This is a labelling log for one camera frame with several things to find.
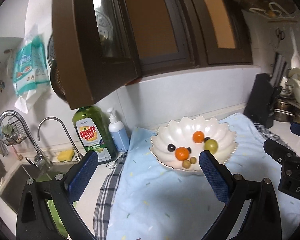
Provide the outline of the blue white pump bottle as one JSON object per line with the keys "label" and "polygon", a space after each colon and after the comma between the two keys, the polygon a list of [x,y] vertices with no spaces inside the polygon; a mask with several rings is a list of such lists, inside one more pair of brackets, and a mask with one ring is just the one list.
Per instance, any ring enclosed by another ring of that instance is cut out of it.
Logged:
{"label": "blue white pump bottle", "polygon": [[109,114],[109,132],[119,153],[126,153],[129,150],[129,137],[123,122],[116,116],[113,107],[107,109]]}

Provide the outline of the small dark blueberry grape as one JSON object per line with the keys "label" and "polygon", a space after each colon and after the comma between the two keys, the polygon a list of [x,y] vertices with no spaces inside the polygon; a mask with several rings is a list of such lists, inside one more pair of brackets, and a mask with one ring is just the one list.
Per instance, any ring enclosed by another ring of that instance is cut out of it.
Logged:
{"label": "small dark blueberry grape", "polygon": [[174,152],[176,147],[173,144],[169,144],[167,149],[168,149],[169,152]]}

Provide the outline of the small brown longan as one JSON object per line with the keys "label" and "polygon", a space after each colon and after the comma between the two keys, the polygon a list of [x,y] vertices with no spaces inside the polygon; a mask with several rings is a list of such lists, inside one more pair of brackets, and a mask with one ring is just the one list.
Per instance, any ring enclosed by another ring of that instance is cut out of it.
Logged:
{"label": "small brown longan", "polygon": [[191,157],[191,158],[190,158],[190,163],[191,163],[192,165],[194,165],[196,162],[197,162],[197,158],[196,158],[196,157]]}

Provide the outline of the light blue cloth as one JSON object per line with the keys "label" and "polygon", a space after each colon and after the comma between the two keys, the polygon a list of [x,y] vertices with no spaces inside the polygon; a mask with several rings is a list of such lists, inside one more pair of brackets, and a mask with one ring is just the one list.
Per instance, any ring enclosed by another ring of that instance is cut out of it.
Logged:
{"label": "light blue cloth", "polygon": [[[281,167],[264,152],[278,136],[241,113],[224,119],[237,133],[238,149],[226,163],[247,180],[269,178],[278,186]],[[204,176],[181,176],[150,153],[153,132],[136,127],[110,212],[107,239],[201,239],[223,208]]]}

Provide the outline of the yellow-brown spotted small fruit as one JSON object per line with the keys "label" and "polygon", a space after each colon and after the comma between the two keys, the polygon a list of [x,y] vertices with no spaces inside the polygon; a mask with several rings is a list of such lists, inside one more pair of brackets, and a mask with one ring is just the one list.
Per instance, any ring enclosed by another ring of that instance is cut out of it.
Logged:
{"label": "yellow-brown spotted small fruit", "polygon": [[182,162],[182,167],[185,169],[189,169],[191,167],[191,162],[189,160],[184,160]]}

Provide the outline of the chrome kitchen faucet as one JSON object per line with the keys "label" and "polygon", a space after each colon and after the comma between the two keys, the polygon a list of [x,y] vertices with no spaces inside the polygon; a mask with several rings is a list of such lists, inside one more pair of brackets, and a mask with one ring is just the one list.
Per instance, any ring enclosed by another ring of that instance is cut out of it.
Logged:
{"label": "chrome kitchen faucet", "polygon": [[0,148],[3,157],[8,156],[7,146],[20,144],[25,139],[29,139],[34,150],[37,152],[34,157],[34,163],[29,160],[29,163],[42,168],[44,165],[48,168],[52,167],[52,162],[47,158],[45,153],[38,146],[31,131],[18,112],[7,110],[0,115]]}

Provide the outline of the large green citrus fruit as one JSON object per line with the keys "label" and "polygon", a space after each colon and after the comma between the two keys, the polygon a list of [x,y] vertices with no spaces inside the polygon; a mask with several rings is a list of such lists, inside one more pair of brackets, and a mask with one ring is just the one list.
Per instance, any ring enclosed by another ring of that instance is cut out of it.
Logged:
{"label": "large green citrus fruit", "polygon": [[215,154],[218,151],[218,142],[214,139],[208,139],[204,144],[204,150],[210,151],[211,154]]}

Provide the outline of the black knife block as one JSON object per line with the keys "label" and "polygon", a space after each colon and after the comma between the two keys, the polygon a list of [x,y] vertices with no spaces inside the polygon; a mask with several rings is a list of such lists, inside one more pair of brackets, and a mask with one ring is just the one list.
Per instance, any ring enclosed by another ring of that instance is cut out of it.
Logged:
{"label": "black knife block", "polygon": [[252,122],[271,128],[274,122],[275,100],[281,90],[281,86],[271,85],[268,74],[257,74],[243,114]]}

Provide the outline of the yellow sponge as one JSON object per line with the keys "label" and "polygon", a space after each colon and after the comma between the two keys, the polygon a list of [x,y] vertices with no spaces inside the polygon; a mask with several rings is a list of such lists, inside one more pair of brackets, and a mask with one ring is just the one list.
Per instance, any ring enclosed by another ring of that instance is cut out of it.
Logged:
{"label": "yellow sponge", "polygon": [[72,161],[74,155],[75,155],[74,150],[65,150],[65,151],[59,152],[59,154],[57,155],[57,159],[60,162]]}

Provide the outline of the green dish soap bottle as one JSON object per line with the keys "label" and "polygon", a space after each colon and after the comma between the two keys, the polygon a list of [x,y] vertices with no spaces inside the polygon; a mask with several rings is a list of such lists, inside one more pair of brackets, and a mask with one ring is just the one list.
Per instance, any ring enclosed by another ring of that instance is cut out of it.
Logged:
{"label": "green dish soap bottle", "polygon": [[95,151],[98,163],[106,164],[117,157],[117,150],[108,130],[105,115],[97,106],[79,108],[72,123],[85,151]]}

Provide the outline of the green plastic basin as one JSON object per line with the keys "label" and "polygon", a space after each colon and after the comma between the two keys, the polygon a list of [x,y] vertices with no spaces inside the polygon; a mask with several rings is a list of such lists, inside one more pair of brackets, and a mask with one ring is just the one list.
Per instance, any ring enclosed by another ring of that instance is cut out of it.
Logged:
{"label": "green plastic basin", "polygon": [[[41,176],[39,176],[36,181],[37,182],[42,182],[42,181],[50,181],[50,180],[53,180],[53,178],[55,178],[55,176],[59,174],[59,172],[47,172]],[[67,238],[68,237],[68,232],[66,231],[60,217],[59,217],[59,214],[56,210],[56,207],[55,207],[55,204],[52,200],[50,199],[47,199],[46,200],[46,203],[47,203],[47,207],[48,207],[48,210],[50,212],[50,215],[52,217],[52,220],[58,230],[58,233],[61,234],[63,237]]]}

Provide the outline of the white ladle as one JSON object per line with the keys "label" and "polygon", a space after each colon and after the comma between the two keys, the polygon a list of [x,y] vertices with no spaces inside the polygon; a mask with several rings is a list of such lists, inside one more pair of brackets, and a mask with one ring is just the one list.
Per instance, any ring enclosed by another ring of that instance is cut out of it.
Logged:
{"label": "white ladle", "polygon": [[298,48],[296,45],[296,39],[295,39],[293,28],[290,27],[289,31],[290,31],[290,37],[291,37],[292,45],[293,45],[293,55],[292,55],[292,58],[290,61],[290,65],[291,65],[291,68],[300,68],[300,55],[299,55]]}

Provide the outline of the white scalloped ceramic bowl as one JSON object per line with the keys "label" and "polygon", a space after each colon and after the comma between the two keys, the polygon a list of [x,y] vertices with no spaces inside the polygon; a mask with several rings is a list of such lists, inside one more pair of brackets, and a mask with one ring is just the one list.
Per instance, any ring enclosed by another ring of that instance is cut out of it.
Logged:
{"label": "white scalloped ceramic bowl", "polygon": [[[194,119],[188,117],[180,121],[170,121],[167,126],[158,128],[157,134],[151,136],[150,152],[156,160],[167,170],[174,171],[182,176],[202,176],[203,171],[199,166],[199,155],[204,150],[204,142],[193,142],[192,135],[195,131],[202,131],[205,137],[210,137],[218,142],[218,151],[213,155],[220,164],[225,164],[231,155],[237,150],[237,133],[230,130],[229,124],[221,123],[216,118],[205,119],[198,116]],[[192,152],[189,157],[196,157],[197,162],[189,169],[182,167],[182,162],[175,157],[175,151],[169,152],[167,147],[173,144],[179,147],[190,147]]]}

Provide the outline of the orange tangerine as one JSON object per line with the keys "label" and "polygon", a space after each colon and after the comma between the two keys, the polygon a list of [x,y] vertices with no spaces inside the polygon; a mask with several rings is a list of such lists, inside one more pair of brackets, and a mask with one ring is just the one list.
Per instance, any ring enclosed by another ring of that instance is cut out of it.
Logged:
{"label": "orange tangerine", "polygon": [[202,131],[195,131],[192,135],[193,142],[200,144],[204,141],[205,135]]}
{"label": "orange tangerine", "polygon": [[179,147],[175,150],[175,157],[178,161],[185,161],[189,158],[190,152],[185,147]]}

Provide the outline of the stainless steel pot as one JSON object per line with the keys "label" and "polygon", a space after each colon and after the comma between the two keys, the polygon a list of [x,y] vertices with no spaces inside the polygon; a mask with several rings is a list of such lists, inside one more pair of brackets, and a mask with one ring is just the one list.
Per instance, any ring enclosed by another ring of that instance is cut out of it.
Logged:
{"label": "stainless steel pot", "polygon": [[295,100],[276,99],[274,120],[290,124],[293,122],[300,124],[300,104]]}

